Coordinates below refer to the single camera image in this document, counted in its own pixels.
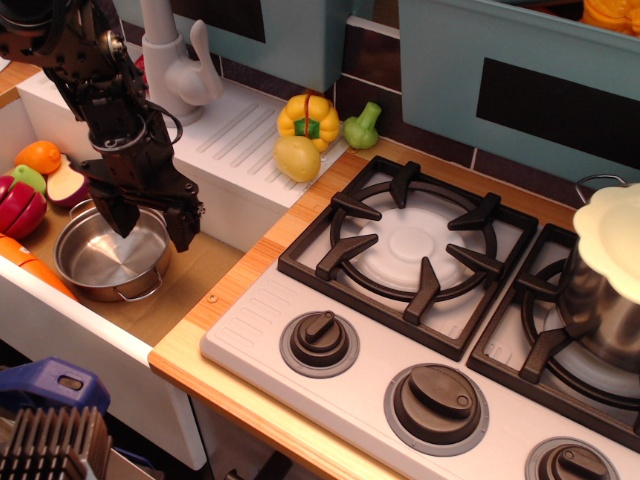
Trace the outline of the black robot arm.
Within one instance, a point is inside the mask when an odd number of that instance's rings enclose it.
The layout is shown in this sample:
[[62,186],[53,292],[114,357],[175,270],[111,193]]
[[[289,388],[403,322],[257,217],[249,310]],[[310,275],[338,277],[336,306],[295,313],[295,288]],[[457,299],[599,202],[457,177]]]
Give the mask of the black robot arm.
[[186,251],[204,212],[198,186],[174,166],[177,136],[122,37],[93,1],[4,1],[1,56],[40,67],[75,118],[87,125],[98,158],[75,160],[94,204],[127,237],[143,207],[163,214],[170,240]]

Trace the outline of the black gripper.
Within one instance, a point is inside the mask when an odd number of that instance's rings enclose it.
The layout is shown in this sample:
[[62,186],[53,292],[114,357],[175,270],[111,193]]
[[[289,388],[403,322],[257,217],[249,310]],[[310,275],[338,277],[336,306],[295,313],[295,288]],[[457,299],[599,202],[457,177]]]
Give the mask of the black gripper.
[[174,166],[173,143],[157,106],[124,100],[71,100],[78,121],[88,128],[92,151],[72,160],[90,185],[96,209],[122,238],[136,226],[139,208],[164,212],[178,253],[200,232],[203,205],[194,181]]

